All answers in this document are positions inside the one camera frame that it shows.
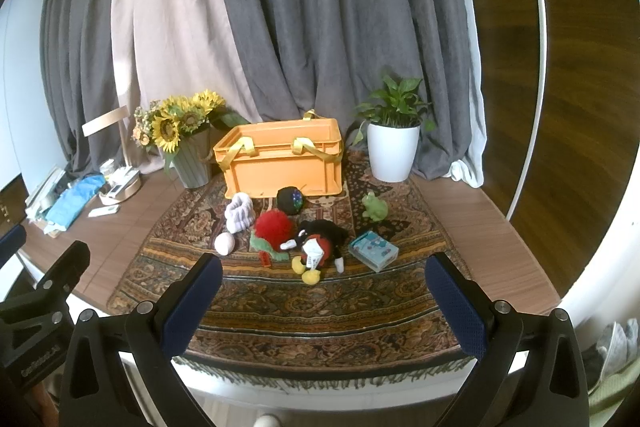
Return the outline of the pink egg toy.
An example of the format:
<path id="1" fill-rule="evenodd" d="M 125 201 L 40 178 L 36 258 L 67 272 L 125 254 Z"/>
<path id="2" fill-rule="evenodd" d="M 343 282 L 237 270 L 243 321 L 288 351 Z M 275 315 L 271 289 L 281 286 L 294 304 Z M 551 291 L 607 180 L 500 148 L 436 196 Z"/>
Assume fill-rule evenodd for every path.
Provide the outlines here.
<path id="1" fill-rule="evenodd" d="M 219 256 L 229 256 L 235 248 L 235 237 L 230 232 L 222 232 L 214 239 L 214 249 Z"/>

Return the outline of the green frog toy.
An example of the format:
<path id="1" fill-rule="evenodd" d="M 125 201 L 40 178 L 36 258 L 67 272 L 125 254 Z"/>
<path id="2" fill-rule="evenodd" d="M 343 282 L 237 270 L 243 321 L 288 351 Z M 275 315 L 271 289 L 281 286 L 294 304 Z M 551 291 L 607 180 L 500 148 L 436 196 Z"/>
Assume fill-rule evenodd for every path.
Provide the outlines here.
<path id="1" fill-rule="evenodd" d="M 373 222 L 381 222 L 388 216 L 388 205 L 385 200 L 378 198 L 372 191 L 361 199 L 363 205 L 362 217 Z"/>

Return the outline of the orange plastic crate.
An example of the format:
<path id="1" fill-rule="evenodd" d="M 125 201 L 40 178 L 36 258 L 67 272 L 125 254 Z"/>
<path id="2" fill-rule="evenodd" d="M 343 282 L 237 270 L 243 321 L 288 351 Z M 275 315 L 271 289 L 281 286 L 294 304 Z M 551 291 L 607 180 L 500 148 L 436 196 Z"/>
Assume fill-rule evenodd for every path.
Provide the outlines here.
<path id="1" fill-rule="evenodd" d="M 227 184 L 226 196 L 276 196 L 294 186 L 305 196 L 332 196 L 343 191 L 344 142 L 334 118 L 312 110 L 303 118 L 242 124 L 213 147 Z"/>

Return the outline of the black ball toy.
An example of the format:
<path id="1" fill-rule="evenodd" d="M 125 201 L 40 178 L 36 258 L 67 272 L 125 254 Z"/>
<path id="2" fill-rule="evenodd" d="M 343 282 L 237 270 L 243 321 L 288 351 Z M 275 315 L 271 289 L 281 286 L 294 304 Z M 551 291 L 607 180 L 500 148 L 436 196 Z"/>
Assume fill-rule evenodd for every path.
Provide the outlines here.
<path id="1" fill-rule="evenodd" d="M 280 188 L 276 199 L 278 209 L 288 216 L 298 215 L 305 204 L 305 196 L 296 186 Z"/>

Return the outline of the green plant white pot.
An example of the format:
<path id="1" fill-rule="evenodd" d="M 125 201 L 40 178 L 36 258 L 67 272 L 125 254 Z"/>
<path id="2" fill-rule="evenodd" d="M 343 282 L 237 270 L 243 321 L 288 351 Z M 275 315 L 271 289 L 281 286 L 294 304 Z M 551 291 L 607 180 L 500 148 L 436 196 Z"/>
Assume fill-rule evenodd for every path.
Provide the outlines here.
<path id="1" fill-rule="evenodd" d="M 382 86 L 355 107 L 347 128 L 351 147 L 366 141 L 372 176 L 386 183 L 406 181 L 411 173 L 421 131 L 435 129 L 432 103 L 420 95 L 422 78 L 382 76 Z"/>

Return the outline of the white knitted sock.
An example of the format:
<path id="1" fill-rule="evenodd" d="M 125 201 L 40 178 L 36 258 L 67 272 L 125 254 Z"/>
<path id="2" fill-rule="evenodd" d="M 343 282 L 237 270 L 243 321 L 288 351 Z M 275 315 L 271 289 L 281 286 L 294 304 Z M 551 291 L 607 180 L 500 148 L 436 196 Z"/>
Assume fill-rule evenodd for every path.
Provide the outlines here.
<path id="1" fill-rule="evenodd" d="M 250 195 L 236 193 L 224 210 L 226 229 L 231 234 L 236 234 L 249 229 L 255 222 L 255 211 Z"/>

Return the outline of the white desk lamp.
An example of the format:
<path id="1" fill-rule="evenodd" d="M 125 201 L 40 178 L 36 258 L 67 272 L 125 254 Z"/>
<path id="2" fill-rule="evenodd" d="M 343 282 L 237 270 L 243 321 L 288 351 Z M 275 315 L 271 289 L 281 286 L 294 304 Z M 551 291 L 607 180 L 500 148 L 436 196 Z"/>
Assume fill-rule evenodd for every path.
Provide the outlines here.
<path id="1" fill-rule="evenodd" d="M 120 106 L 119 108 L 111 110 L 111 112 L 93 118 L 93 120 L 81 126 L 82 133 L 86 138 L 112 127 L 114 124 L 118 126 L 120 145 L 122 146 L 122 162 L 110 159 L 105 163 L 107 167 L 110 167 L 110 170 L 103 175 L 107 188 L 101 188 L 99 191 L 99 198 L 104 206 L 122 204 L 136 195 L 142 187 L 140 170 L 131 165 L 126 151 L 125 142 L 127 135 L 124 120 L 128 117 L 128 107 Z"/>

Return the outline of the beige curtain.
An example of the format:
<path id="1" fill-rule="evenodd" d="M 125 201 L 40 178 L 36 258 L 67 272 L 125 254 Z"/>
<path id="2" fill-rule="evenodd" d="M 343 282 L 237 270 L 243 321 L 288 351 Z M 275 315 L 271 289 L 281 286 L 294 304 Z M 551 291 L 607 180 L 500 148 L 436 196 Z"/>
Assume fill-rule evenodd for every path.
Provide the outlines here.
<path id="1" fill-rule="evenodd" d="M 224 0 L 112 0 L 115 87 L 129 109 L 205 89 L 250 122 L 250 93 Z"/>

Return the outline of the red fluffy plush toy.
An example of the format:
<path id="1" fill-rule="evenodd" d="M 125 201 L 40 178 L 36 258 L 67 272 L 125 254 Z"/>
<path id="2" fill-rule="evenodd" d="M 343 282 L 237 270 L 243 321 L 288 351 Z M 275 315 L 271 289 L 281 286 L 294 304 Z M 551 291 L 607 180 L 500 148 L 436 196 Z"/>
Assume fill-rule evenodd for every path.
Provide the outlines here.
<path id="1" fill-rule="evenodd" d="M 285 262 L 290 259 L 290 254 L 283 244 L 294 239 L 295 234 L 296 225 L 284 211 L 267 210 L 256 219 L 250 231 L 250 248 L 256 251 L 264 268 L 271 268 L 273 262 Z"/>

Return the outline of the blue tissue pack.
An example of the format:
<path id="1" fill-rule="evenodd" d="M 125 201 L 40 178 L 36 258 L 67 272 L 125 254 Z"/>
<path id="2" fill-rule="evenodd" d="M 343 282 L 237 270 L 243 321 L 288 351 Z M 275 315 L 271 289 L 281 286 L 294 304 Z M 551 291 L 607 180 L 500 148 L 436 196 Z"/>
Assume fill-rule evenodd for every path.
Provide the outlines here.
<path id="1" fill-rule="evenodd" d="M 393 263 L 399 254 L 397 246 L 372 231 L 356 237 L 349 243 L 348 250 L 352 257 L 376 273 Z"/>

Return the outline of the Mickey Mouse plush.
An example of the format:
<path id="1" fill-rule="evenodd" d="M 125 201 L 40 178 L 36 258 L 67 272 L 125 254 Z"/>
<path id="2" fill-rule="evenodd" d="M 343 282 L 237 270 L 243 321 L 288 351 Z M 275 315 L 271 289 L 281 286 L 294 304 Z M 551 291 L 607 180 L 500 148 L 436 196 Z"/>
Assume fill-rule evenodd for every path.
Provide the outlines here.
<path id="1" fill-rule="evenodd" d="M 320 282 L 321 269 L 332 261 L 338 274 L 345 271 L 341 248 L 348 239 L 346 229 L 326 219 L 303 221 L 294 239 L 280 245 L 281 251 L 298 251 L 291 260 L 292 270 L 306 285 Z"/>

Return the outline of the white remote control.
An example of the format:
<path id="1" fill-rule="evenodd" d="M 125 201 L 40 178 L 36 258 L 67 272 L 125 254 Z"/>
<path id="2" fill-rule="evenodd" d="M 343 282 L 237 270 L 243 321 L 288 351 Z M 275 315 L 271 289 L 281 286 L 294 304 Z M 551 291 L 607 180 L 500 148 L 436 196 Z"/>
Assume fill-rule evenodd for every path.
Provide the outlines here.
<path id="1" fill-rule="evenodd" d="M 99 218 L 99 217 L 111 216 L 118 212 L 119 212 L 119 205 L 102 206 L 99 208 L 91 209 L 88 212 L 88 217 Z"/>

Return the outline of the white stacked papers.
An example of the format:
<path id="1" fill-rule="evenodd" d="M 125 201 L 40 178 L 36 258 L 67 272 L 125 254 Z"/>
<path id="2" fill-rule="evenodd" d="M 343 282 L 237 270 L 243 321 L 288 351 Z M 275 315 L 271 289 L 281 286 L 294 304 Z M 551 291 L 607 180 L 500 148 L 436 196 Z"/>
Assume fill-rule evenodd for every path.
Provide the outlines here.
<path id="1" fill-rule="evenodd" d="M 46 219 L 49 209 L 55 204 L 61 192 L 58 186 L 66 172 L 60 167 L 53 167 L 47 178 L 38 185 L 34 193 L 25 199 L 26 219 L 35 225 L 44 235 L 56 239 L 62 230 L 57 225 L 50 225 Z"/>

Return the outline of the patterned oriental rug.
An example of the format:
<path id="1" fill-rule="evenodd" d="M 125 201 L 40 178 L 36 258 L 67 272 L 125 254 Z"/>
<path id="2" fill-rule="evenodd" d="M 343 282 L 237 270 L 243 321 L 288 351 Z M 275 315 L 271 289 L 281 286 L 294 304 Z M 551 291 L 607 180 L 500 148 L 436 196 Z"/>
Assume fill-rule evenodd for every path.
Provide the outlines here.
<path id="1" fill-rule="evenodd" d="M 422 377 L 465 365 L 456 337 L 428 292 L 426 258 L 442 251 L 458 261 L 445 229 L 414 180 L 375 180 L 361 152 L 349 153 L 344 188 L 309 199 L 305 220 L 326 219 L 350 237 L 373 231 L 399 248 L 397 259 L 376 273 L 353 257 L 345 271 L 322 272 L 309 286 L 288 262 L 264 268 L 241 233 L 222 259 L 224 280 L 180 362 L 229 381 L 271 385 L 283 378 L 382 383 L 402 375 Z M 362 217 L 361 199 L 372 191 L 388 205 L 381 222 Z"/>

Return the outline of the grey curtain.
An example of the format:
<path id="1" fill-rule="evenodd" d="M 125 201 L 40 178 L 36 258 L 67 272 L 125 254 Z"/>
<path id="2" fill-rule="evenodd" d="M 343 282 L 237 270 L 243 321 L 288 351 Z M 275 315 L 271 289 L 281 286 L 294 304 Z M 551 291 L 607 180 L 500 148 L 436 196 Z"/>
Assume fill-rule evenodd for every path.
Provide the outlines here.
<path id="1" fill-rule="evenodd" d="M 355 107 L 393 78 L 422 78 L 436 127 L 422 130 L 414 169 L 479 187 L 486 145 L 472 0 L 224 0 L 260 121 L 307 110 L 347 129 Z M 112 0 L 43 0 L 44 94 L 68 167 L 96 170 L 122 151 L 116 131 L 81 126 L 118 101 Z"/>

